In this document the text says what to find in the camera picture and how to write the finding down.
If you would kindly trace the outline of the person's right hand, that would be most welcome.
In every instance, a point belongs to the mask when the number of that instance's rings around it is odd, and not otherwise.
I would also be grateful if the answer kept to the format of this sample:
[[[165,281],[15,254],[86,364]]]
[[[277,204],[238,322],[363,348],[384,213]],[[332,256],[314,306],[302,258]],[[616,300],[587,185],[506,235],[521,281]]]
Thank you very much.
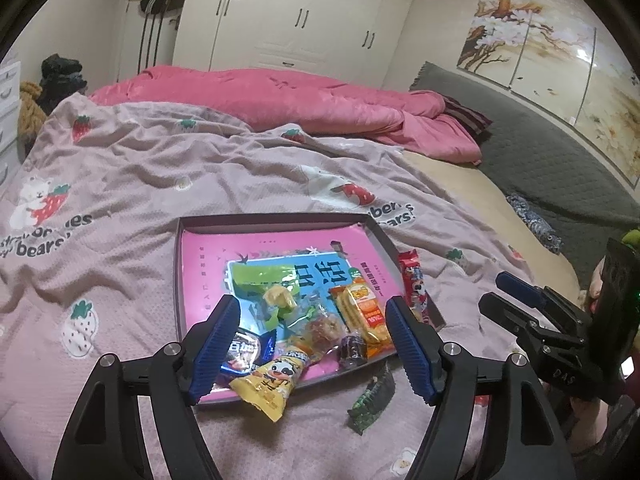
[[[601,290],[604,284],[604,259],[601,259],[594,269],[588,288],[590,310],[596,312]],[[631,346],[631,354],[623,362],[623,375],[626,379],[627,396],[639,403],[639,334],[634,336]],[[600,399],[588,402],[580,422],[585,426],[584,450],[590,450],[604,441],[605,431],[608,429],[608,411],[610,406]]]

